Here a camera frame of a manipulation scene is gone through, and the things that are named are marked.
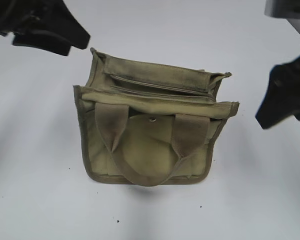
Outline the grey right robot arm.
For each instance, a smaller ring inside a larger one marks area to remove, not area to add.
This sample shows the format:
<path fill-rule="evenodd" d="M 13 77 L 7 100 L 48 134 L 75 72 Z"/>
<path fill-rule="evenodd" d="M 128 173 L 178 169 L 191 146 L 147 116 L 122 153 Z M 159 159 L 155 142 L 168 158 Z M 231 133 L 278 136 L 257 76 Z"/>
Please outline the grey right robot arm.
<path fill-rule="evenodd" d="M 300 34 L 300 0 L 268 0 L 265 15 L 286 19 Z M 272 68 L 255 119 L 266 130 L 290 116 L 300 121 L 300 56 Z"/>

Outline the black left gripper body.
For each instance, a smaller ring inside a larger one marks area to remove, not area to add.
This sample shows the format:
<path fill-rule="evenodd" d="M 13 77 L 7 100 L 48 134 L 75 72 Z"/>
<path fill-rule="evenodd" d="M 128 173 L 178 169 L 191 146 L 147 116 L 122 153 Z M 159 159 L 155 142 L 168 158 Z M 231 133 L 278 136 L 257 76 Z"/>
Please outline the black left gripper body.
<path fill-rule="evenodd" d="M 35 33 L 61 0 L 0 0 L 0 35 Z"/>

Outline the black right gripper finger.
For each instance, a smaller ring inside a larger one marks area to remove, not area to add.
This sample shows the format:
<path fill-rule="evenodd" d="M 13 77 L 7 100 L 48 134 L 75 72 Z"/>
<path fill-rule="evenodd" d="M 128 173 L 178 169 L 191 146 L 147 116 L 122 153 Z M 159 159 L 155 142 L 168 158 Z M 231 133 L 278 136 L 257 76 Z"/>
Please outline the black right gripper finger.
<path fill-rule="evenodd" d="M 276 65 L 269 74 L 264 99 L 255 115 L 262 129 L 270 129 L 293 115 L 289 92 L 294 84 L 292 63 Z"/>

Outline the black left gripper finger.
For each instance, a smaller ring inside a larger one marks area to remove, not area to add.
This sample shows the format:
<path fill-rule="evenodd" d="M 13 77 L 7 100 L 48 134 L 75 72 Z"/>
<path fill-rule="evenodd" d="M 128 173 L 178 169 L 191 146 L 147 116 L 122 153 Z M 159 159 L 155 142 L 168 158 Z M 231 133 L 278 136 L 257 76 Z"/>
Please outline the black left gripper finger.
<path fill-rule="evenodd" d="M 27 33 L 15 34 L 13 46 L 35 48 L 61 56 L 68 56 L 72 44 L 57 34 Z"/>
<path fill-rule="evenodd" d="M 44 17 L 47 31 L 72 47 L 86 49 L 90 34 L 80 25 L 63 0 L 50 0 Z"/>

